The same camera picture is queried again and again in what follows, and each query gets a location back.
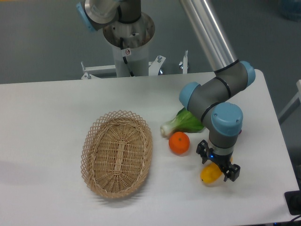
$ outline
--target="robotic arm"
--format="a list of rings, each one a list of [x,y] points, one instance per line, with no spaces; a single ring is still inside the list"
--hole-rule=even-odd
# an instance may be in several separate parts
[[[232,164],[230,159],[242,128],[243,113],[237,105],[225,101],[251,85],[255,70],[235,56],[209,0],[180,0],[180,3],[216,77],[204,85],[187,84],[180,92],[179,100],[210,131],[208,142],[203,140],[197,148],[202,163],[213,161],[224,173],[224,181],[228,178],[235,181],[240,167]],[[86,0],[77,8],[90,30],[103,28],[108,42],[121,49],[124,46],[142,47],[153,37],[154,24],[141,13],[140,0]],[[132,67],[136,70],[141,67],[141,62]],[[130,67],[127,69],[129,75],[135,72]]]

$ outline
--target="white table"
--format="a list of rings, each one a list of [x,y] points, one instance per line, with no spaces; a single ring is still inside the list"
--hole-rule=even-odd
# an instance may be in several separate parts
[[[160,125],[182,108],[190,81],[213,73],[0,85],[0,225],[234,226],[290,220],[284,192],[298,185],[263,74],[231,99],[244,112],[233,154],[235,182],[205,186],[195,153],[208,131],[189,134],[184,157],[168,149]],[[154,147],[144,186],[107,201],[81,178],[82,146],[97,118],[114,110],[141,115]]]

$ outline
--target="bolt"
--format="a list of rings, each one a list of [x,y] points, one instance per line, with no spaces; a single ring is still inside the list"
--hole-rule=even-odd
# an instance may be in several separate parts
[[[162,60],[162,56],[159,55],[159,56],[158,56],[158,63],[161,63],[161,60]]]
[[[163,75],[164,74],[164,70],[163,68],[160,68],[158,75]]]
[[[183,62],[182,61],[179,63],[179,69],[183,70]],[[190,69],[190,65],[189,65],[189,63],[187,63],[187,70],[189,70],[189,69]]]

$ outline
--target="woven basket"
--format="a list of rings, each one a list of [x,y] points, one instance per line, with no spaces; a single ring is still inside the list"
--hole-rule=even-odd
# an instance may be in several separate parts
[[[146,122],[132,112],[111,112],[88,132],[81,156],[82,177],[96,194],[120,198],[142,185],[151,156],[151,130]]]

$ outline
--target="metal stand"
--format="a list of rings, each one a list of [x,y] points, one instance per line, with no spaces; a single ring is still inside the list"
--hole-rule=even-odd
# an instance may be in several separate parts
[[[165,60],[166,60],[166,57],[159,55],[153,62],[149,62],[149,76],[158,75]],[[81,77],[81,79],[99,79],[99,77],[96,77],[92,74],[98,74],[101,76],[102,74],[116,72],[115,65],[85,67],[84,63],[81,62],[81,66],[82,66],[83,73],[84,73],[84,75]]]
[[[298,92],[296,95],[288,102],[284,109],[278,115],[278,121],[281,125],[300,105],[301,102],[301,80],[297,81]]]

